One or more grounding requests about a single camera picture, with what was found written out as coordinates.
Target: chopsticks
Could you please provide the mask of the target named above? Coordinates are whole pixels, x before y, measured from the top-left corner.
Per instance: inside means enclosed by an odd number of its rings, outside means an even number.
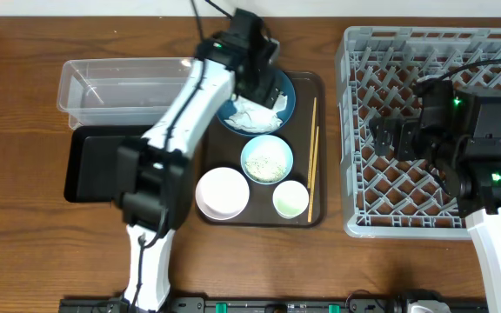
[[[309,223],[312,222],[312,204],[314,203],[314,185],[317,178],[317,158],[318,158],[318,133],[320,126],[317,126],[317,135],[314,142],[314,158],[312,160],[311,196],[309,196]]]
[[[311,126],[311,148],[309,149],[309,176],[306,180],[306,188],[311,188],[311,178],[312,178],[312,157],[314,150],[314,129],[317,123],[317,99],[314,98],[314,105],[312,107],[312,126]]]

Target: wooden tabletop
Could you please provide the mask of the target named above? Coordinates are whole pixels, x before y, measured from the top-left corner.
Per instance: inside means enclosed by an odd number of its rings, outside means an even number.
[[[326,87],[328,216],[313,230],[213,227],[193,210],[170,262],[176,290],[219,297],[337,297],[408,288],[484,297],[470,242],[354,239],[343,231],[334,56],[355,25],[501,27],[501,19],[268,19],[279,65]],[[206,19],[205,32],[225,29]],[[71,130],[56,108],[63,63],[191,56],[192,18],[0,18],[0,312],[57,312],[64,296],[111,296],[127,285],[130,247],[119,210],[63,199]]]

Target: white napkin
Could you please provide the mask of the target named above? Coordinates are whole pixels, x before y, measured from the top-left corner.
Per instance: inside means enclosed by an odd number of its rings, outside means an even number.
[[[233,106],[237,113],[225,120],[229,126],[250,133],[271,132],[282,125],[277,113],[287,107],[287,96],[280,95],[271,110],[243,97],[234,101]]]

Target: white backdrop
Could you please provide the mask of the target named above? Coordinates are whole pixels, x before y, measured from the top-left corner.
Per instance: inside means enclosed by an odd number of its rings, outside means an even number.
[[[196,0],[203,16],[218,16]],[[501,17],[498,0],[217,0],[264,17]],[[0,16],[191,16],[189,0],[0,0]]]

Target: green led indicator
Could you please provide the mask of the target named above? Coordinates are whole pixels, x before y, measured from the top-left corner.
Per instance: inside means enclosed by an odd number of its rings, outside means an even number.
[[[492,173],[492,180],[493,180],[494,182],[499,182],[499,181],[501,181],[501,175],[500,175],[500,174],[498,174],[498,173]]]
[[[455,106],[457,108],[462,102],[463,101],[461,101],[461,99],[456,97],[455,99],[453,99],[453,106]]]

